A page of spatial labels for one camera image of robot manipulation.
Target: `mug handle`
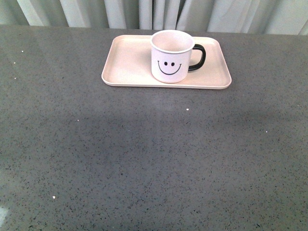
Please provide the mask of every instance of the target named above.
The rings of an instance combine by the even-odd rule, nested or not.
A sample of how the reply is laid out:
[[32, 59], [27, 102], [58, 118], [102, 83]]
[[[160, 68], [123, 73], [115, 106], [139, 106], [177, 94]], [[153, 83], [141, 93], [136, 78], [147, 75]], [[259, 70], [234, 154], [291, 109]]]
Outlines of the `mug handle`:
[[200, 67], [202, 67], [202, 65], [204, 64], [205, 62], [205, 57], [206, 57], [206, 52], [205, 52], [205, 49], [202, 45], [200, 44], [195, 44], [195, 46], [192, 48], [193, 50], [199, 50], [202, 52], [202, 57], [201, 57], [201, 60], [199, 63], [195, 64], [195, 65], [191, 65], [189, 66], [188, 68], [188, 71], [195, 71], [195, 70], [198, 70]]

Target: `tray rim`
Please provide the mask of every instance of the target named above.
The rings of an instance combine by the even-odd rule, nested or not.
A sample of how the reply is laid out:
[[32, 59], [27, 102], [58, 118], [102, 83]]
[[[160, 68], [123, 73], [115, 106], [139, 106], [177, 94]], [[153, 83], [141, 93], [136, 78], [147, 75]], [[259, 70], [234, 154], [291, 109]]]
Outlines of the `tray rim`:
[[110, 46], [109, 49], [109, 53], [102, 71], [102, 80], [104, 81], [105, 84], [112, 86], [112, 87], [145, 87], [145, 88], [182, 88], [182, 89], [204, 89], [204, 90], [222, 90], [227, 88], [228, 86], [230, 86], [230, 84], [232, 83], [232, 78], [225, 60], [225, 57], [223, 56], [222, 50], [221, 50], [221, 46], [219, 44], [219, 42], [216, 39], [213, 39], [211, 37], [198, 37], [198, 36], [193, 36], [194, 39], [208, 39], [213, 41], [220, 49], [220, 52], [222, 54], [222, 58], [223, 58], [223, 65], [224, 68], [227, 70], [228, 73], [228, 83], [226, 85], [223, 86], [200, 86], [200, 85], [183, 85], [183, 84], [179, 84], [179, 83], [163, 83], [163, 82], [159, 82], [159, 84], [127, 84], [127, 83], [114, 83], [114, 82], [110, 82], [108, 80], [106, 80], [104, 78], [104, 72], [106, 71], [106, 63], [108, 63], [108, 60], [110, 59], [111, 53], [112, 53], [112, 48], [115, 46], [116, 42], [118, 40], [122, 40], [122, 39], [150, 39], [151, 35], [119, 35], [117, 37], [115, 37], [112, 41], [112, 44]]

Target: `rectangular tray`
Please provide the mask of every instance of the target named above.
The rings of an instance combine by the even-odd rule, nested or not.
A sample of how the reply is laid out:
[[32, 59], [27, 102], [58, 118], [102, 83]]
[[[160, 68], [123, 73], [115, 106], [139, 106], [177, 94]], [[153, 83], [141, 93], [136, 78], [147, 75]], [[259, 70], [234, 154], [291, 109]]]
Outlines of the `rectangular tray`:
[[[103, 72], [103, 81], [119, 87], [157, 87], [224, 89], [231, 84], [231, 76], [219, 43], [213, 38], [193, 37], [196, 44], [204, 46], [205, 64], [198, 70], [189, 72], [178, 83], [162, 83], [151, 72], [151, 36], [121, 35], [111, 45]], [[201, 52], [193, 50], [191, 63], [201, 59]]]

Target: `mug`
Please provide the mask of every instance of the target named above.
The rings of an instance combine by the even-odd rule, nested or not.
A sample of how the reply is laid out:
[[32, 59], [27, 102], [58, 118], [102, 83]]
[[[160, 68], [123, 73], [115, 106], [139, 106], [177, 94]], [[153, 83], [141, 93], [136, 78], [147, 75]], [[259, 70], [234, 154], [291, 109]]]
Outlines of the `mug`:
[[[164, 83], [177, 83], [185, 79], [189, 71], [202, 67], [206, 52], [195, 44], [193, 37], [179, 30], [162, 30], [151, 36], [152, 74]], [[192, 51], [200, 50], [199, 63], [189, 66]]]

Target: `white curtain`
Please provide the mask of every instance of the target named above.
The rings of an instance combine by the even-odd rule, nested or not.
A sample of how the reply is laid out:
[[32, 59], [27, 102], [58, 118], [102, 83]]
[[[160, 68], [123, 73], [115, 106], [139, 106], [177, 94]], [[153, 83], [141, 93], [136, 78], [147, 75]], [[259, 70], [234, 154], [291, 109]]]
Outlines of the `white curtain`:
[[308, 0], [0, 0], [0, 24], [308, 35]]

